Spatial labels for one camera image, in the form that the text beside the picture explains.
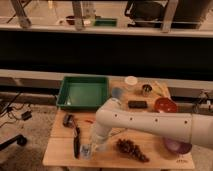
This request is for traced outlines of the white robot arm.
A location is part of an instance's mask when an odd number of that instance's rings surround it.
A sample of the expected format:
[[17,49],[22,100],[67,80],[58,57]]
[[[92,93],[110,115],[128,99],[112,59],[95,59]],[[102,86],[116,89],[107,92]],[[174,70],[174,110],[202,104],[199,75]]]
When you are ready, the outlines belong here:
[[91,142],[103,144],[113,128],[127,128],[213,150],[213,116],[192,113],[131,112],[108,99],[95,113]]

